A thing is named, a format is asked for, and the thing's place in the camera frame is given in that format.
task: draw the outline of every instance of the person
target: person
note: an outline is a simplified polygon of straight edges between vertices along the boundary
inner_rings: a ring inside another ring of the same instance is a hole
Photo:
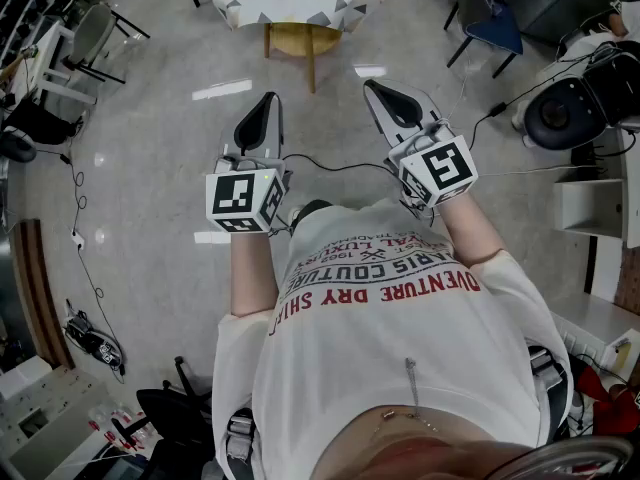
[[[481,479],[547,442],[528,346],[573,392],[551,313],[470,195],[438,211],[450,241],[388,199],[314,202],[280,288],[267,235],[232,235],[212,388],[228,478],[229,421],[246,407],[252,474],[269,480]]]

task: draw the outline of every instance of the white t-shirt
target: white t-shirt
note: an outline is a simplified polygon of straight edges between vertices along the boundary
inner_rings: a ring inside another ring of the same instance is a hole
[[[277,307],[220,323],[218,461],[229,476],[227,423],[250,403],[260,434],[256,475],[310,478],[355,417],[413,406],[407,357],[417,363],[421,406],[465,418],[498,441],[536,446],[541,418],[525,340],[570,371],[549,309],[506,252],[469,270],[400,206],[320,210],[291,240]]]

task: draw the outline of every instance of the wooden table leg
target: wooden table leg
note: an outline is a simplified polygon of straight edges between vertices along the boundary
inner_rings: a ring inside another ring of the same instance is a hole
[[[305,49],[307,51],[307,69],[309,77],[309,91],[316,92],[316,62],[313,54],[313,25],[305,27]]]
[[[264,24],[264,58],[269,58],[269,51],[271,50],[271,23]]]

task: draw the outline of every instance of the cable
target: cable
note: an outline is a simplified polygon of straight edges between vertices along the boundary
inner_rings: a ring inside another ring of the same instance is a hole
[[[522,98],[523,96],[526,96],[527,94],[533,92],[534,90],[536,90],[538,87],[540,87],[541,85],[546,84],[547,82],[552,81],[554,78],[560,76],[563,73],[566,73],[567,71],[569,71],[573,66],[575,66],[576,64],[579,64],[580,62],[584,61],[587,58],[593,57],[597,52],[598,52],[598,48],[596,48],[596,50],[588,55],[585,55],[579,59],[570,59],[569,61],[562,61],[562,62],[570,62],[570,61],[575,61],[573,62],[573,64],[571,64],[568,68],[563,69],[562,71],[556,73],[555,75],[547,78],[544,82],[540,82],[539,84],[534,85],[531,89],[523,92],[522,94],[519,94],[518,96],[516,96],[515,98],[513,98],[512,100],[510,100],[508,103],[498,103],[497,105],[493,106],[491,108],[491,110],[489,111],[489,113],[480,118],[478,121],[476,121],[476,124],[473,127],[473,136],[471,138],[471,146],[469,146],[469,151],[471,151],[471,149],[473,148],[473,145],[476,142],[476,133],[478,131],[478,125],[484,121],[485,119],[489,119],[490,117],[496,117],[500,114],[502,114],[505,110],[507,110],[507,108],[512,105],[513,103],[515,103],[516,101],[518,101],[520,98]]]
[[[633,146],[635,146],[635,145],[636,145],[636,134],[635,134],[635,133],[633,133],[632,131],[629,131],[629,130],[627,130],[627,133],[629,133],[630,135],[632,135],[632,136],[633,136],[633,141],[631,142],[631,145],[630,145],[628,148],[623,149],[622,151],[618,151],[618,152],[616,152],[616,153],[610,153],[610,154],[608,154],[608,155],[598,155],[598,154],[596,154],[596,155],[594,155],[594,156],[595,156],[596,158],[612,158],[612,157],[614,157],[614,156],[622,156],[622,155],[624,155],[625,153],[628,153],[629,151],[631,151],[631,149],[633,148]]]
[[[574,357],[577,357],[577,358],[588,357],[591,360],[591,365],[590,366],[595,366],[601,372],[604,372],[604,373],[606,373],[608,375],[611,375],[612,377],[615,377],[620,382],[622,382],[625,386],[629,385],[629,383],[626,380],[624,380],[622,377],[620,377],[620,375],[618,375],[617,373],[613,373],[611,370],[607,370],[606,368],[603,368],[598,363],[596,363],[595,359],[593,357],[591,357],[590,355],[588,355],[588,354],[578,354],[577,356],[574,356]]]
[[[80,214],[80,210],[84,210],[87,207],[87,197],[84,196],[84,195],[78,197],[78,188],[80,188],[84,183],[84,172],[83,171],[78,171],[78,174],[76,174],[75,170],[73,168],[73,164],[71,163],[71,161],[69,161],[69,166],[71,167],[71,176],[73,178],[73,185],[74,185],[73,186],[73,196],[74,196],[74,198],[76,200],[76,217],[75,217],[75,219],[73,219],[73,228],[71,229],[71,232],[75,236],[76,225],[78,224],[78,215]]]
[[[489,119],[490,116],[489,114],[487,114],[486,116],[484,116],[482,119],[480,119],[479,121],[476,121],[476,124],[473,127],[473,137],[471,138],[471,146],[469,146],[469,151],[471,151],[473,149],[473,145],[476,143],[476,133],[478,131],[478,125],[484,121],[485,119]]]
[[[528,171],[511,171],[511,172],[496,172],[488,174],[480,174],[479,178],[485,176],[509,176],[511,174],[532,174],[536,172],[548,172],[548,171],[561,171],[567,169],[599,169],[597,165],[555,165],[552,167],[540,167],[538,169],[530,169]]]
[[[282,224],[284,224],[285,226],[289,227],[289,224],[287,224],[287,223],[286,223],[286,222],[285,222],[285,221],[280,217],[280,215],[278,215],[277,213],[276,213],[276,219],[278,219],[280,222],[282,222]]]
[[[299,158],[304,158],[306,160],[309,160],[309,162],[311,162],[312,164],[314,164],[316,167],[319,167],[320,169],[323,169],[325,171],[329,171],[329,172],[339,172],[339,171],[346,171],[347,169],[355,169],[356,167],[375,167],[376,169],[382,169],[383,171],[388,172],[389,174],[391,174],[391,176],[394,177],[394,179],[398,179],[396,177],[395,174],[393,174],[393,172],[391,172],[390,169],[387,169],[386,167],[383,167],[382,165],[378,165],[378,164],[370,164],[367,162],[363,162],[361,164],[354,164],[354,165],[347,165],[346,167],[338,167],[336,169],[331,168],[331,167],[325,167],[324,165],[319,164],[318,162],[316,162],[313,158],[311,158],[310,156],[307,155],[303,155],[300,153],[291,153],[290,155],[285,156],[282,161],[284,162],[287,158],[292,158],[292,157],[299,157]]]
[[[593,423],[591,425],[589,425],[587,428],[585,428],[582,432],[580,432],[576,437],[580,437],[580,436],[584,435],[585,432],[587,430],[589,430],[591,427],[593,427]]]
[[[58,153],[53,153],[52,151],[47,151],[47,150],[42,150],[42,152],[49,153],[49,154],[58,154]],[[76,226],[78,224],[78,215],[80,214],[80,210],[84,210],[87,207],[87,197],[85,195],[81,195],[78,197],[78,188],[81,187],[82,184],[84,183],[84,172],[78,171],[78,173],[76,174],[75,168],[73,167],[73,162],[71,162],[71,159],[68,156],[63,155],[61,153],[59,153],[58,156],[60,157],[60,160],[62,160],[65,164],[71,167],[71,176],[73,178],[73,185],[74,185],[73,195],[76,200],[76,216],[73,220],[73,228],[71,232],[75,234]],[[97,287],[94,284],[93,279],[91,278],[91,274],[89,274],[89,270],[87,269],[87,265],[85,264],[84,259],[82,258],[82,254],[80,254],[80,246],[78,246],[77,252],[78,252],[78,258],[80,258],[80,263],[82,264],[82,268],[84,269],[85,274],[87,274],[87,279],[89,280],[89,284],[93,289],[93,294],[96,298],[98,309],[100,309],[100,313],[102,313],[102,318],[104,318],[104,321],[106,322],[107,326],[109,327],[109,330],[111,331],[111,335],[113,336],[113,341],[118,346],[118,348],[120,349],[120,353],[122,354],[122,346],[120,345],[120,341],[118,340],[118,337],[116,336],[116,333],[113,330],[113,327],[111,327],[111,323],[109,322],[109,319],[107,318],[107,315],[105,314],[104,309],[102,308],[102,304],[100,303],[100,299],[104,298],[104,291],[102,290],[102,288],[100,288],[99,286]],[[122,377],[121,379],[118,379],[118,377],[116,376],[116,373],[115,373],[116,369],[114,369],[112,366],[109,366],[109,368],[111,369],[111,372],[113,373],[113,376],[116,378],[116,380],[121,384],[124,384],[124,378],[123,378],[124,364],[121,363],[120,366],[116,368],[120,372],[120,375]]]

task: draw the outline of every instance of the table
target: table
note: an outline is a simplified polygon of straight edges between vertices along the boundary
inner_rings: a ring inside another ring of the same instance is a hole
[[[37,43],[38,54],[33,59],[27,59],[20,63],[13,77],[10,92],[16,97],[16,105],[33,90],[35,90],[36,99],[40,98],[43,91],[50,91],[60,96],[66,96],[67,98],[82,101],[89,105],[95,105],[97,100],[94,96],[69,89],[47,78],[59,78],[65,82],[70,80],[70,75],[51,69],[50,65],[58,45],[58,40],[60,38],[73,39],[73,35],[71,30],[63,27],[60,23],[54,23],[47,33],[40,38],[40,41]]]
[[[232,30],[262,24],[264,53],[270,48],[306,56],[309,89],[315,92],[315,55],[354,32],[384,0],[213,0]]]

